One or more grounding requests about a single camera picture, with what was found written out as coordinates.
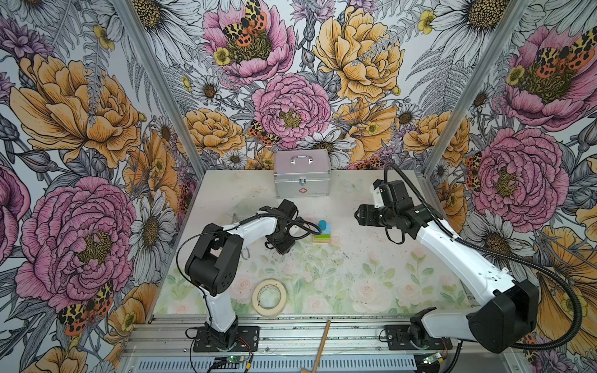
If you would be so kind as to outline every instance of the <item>red wire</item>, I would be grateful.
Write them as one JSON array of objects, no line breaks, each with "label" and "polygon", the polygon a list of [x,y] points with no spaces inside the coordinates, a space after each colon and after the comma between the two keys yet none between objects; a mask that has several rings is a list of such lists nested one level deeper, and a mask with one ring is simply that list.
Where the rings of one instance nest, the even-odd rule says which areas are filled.
[{"label": "red wire", "polygon": [[251,351],[251,346],[247,343],[247,341],[245,341],[245,339],[242,337],[238,337],[237,339],[245,344],[245,346],[247,347],[247,350],[249,350],[249,354],[252,355],[253,351]]},{"label": "red wire", "polygon": [[442,341],[442,343],[444,344],[444,355],[448,356],[448,346],[446,346],[446,343],[444,342],[443,338],[440,338],[440,341]]}]

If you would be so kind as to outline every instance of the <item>aluminum case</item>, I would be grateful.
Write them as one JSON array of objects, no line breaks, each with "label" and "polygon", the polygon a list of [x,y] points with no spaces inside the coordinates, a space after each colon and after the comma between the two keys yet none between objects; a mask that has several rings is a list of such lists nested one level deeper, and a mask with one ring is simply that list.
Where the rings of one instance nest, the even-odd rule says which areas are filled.
[{"label": "aluminum case", "polygon": [[325,149],[276,152],[273,170],[278,198],[330,194],[332,168]]}]

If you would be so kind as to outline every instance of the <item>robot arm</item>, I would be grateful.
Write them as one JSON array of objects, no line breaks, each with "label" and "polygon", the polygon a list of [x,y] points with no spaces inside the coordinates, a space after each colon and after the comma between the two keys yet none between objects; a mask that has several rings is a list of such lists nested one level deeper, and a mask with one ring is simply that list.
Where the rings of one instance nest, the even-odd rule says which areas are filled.
[{"label": "robot arm", "polygon": [[[204,294],[209,313],[205,327],[222,349],[231,347],[237,335],[238,317],[232,310],[228,288],[236,276],[242,249],[265,237],[267,248],[275,248],[284,255],[297,239],[288,234],[292,225],[321,234],[315,224],[293,220],[297,213],[294,203],[285,199],[277,208],[263,207],[256,215],[238,224],[223,227],[208,224],[199,235],[184,264],[184,272]],[[316,227],[318,232],[309,230],[307,225]],[[212,249],[221,249],[219,256],[212,254]]]},{"label": "robot arm", "polygon": [[[371,188],[375,205],[361,205],[355,213],[360,225],[397,227],[433,251],[462,280],[480,304],[467,310],[426,309],[411,318],[411,341],[432,337],[477,341],[500,353],[535,328],[538,290],[529,281],[517,282],[508,269],[499,269],[477,251],[447,236],[423,205],[414,206],[400,180]],[[441,221],[449,227],[447,221]]]}]

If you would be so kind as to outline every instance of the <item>purple flower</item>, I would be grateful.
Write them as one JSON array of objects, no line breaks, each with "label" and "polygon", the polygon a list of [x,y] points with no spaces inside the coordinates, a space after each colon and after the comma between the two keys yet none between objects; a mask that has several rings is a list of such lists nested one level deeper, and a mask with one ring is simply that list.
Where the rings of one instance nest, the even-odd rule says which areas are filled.
[{"label": "purple flower", "polygon": [[11,87],[14,87],[14,84],[10,82],[10,78],[6,73],[0,73],[0,103],[8,105]]},{"label": "purple flower", "polygon": [[221,8],[206,12],[203,16],[205,30],[204,49],[214,54],[216,63],[224,71],[221,83],[229,88],[239,88],[254,81],[266,81],[277,73],[287,71],[293,64],[296,37],[293,27],[286,28],[280,19],[278,9],[271,10],[263,1],[259,2],[261,11],[267,17],[264,31],[252,36],[249,46],[239,47],[229,40],[223,29],[233,23],[240,23],[245,16],[245,5],[241,10],[231,8],[225,13]]},{"label": "purple flower", "polygon": [[292,12],[293,20],[300,21],[315,16],[319,22],[323,23],[328,18],[334,17],[335,0],[294,0],[292,4],[294,11]]},{"label": "purple flower", "polygon": [[10,168],[0,165],[0,265],[13,251],[19,236],[19,220],[30,204],[25,184]]},{"label": "purple flower", "polygon": [[282,149],[315,132],[323,133],[330,124],[330,102],[325,90],[296,74],[278,75],[265,89],[253,94],[254,119],[263,129],[282,139]]},{"label": "purple flower", "polygon": [[542,351],[539,359],[542,373],[574,373],[574,363],[563,352]]},{"label": "purple flower", "polygon": [[27,29],[26,25],[19,27],[15,20],[7,20],[1,16],[0,49],[9,52],[17,59],[22,57],[32,59],[35,54],[47,58],[54,51],[54,47],[45,41],[44,35],[40,36],[34,30]]},{"label": "purple flower", "polygon": [[349,7],[363,8],[365,13],[373,14],[378,7],[379,0],[348,0]]},{"label": "purple flower", "polygon": [[558,143],[538,128],[500,130],[481,153],[478,176],[481,191],[473,192],[478,212],[489,210],[522,233],[549,221],[570,183]]},{"label": "purple flower", "polygon": [[394,161],[392,159],[392,156],[394,155],[394,153],[398,153],[398,148],[396,148],[396,146],[392,144],[385,145],[383,142],[381,144],[382,148],[377,153],[373,154],[373,156],[381,159],[383,164],[393,163]]},{"label": "purple flower", "polygon": [[40,198],[23,223],[27,261],[15,278],[17,294],[61,310],[85,304],[109,281],[120,290],[133,271],[127,256],[135,218],[129,197],[100,177],[84,177]]},{"label": "purple flower", "polygon": [[551,132],[567,128],[597,106],[597,58],[577,70],[566,66],[548,78],[537,75],[540,49],[561,50],[581,37],[581,33],[568,36],[569,30],[559,35],[556,29],[541,26],[512,56],[506,91],[493,100],[496,111]]}]

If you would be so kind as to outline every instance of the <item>black mounting plate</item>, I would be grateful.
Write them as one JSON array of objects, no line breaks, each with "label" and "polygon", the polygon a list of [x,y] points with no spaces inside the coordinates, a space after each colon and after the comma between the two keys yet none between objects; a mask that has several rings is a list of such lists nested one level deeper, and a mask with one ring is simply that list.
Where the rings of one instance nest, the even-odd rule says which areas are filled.
[{"label": "black mounting plate", "polygon": [[[251,351],[256,352],[259,347],[259,326],[239,326],[238,336],[251,344]],[[197,330],[197,336],[193,342],[193,352],[247,352],[244,344],[236,342],[230,350],[221,350],[217,343],[210,338],[208,328],[202,327]]]},{"label": "black mounting plate", "polygon": [[[386,325],[384,327],[384,331],[386,332],[387,348],[390,351],[423,350],[421,348],[417,348],[411,343],[410,337],[408,336],[409,327],[410,325],[407,324]],[[446,349],[452,349],[452,341],[450,341],[449,338],[429,338],[424,340],[424,342],[425,345],[429,346],[429,350],[443,350],[444,344]]]}]

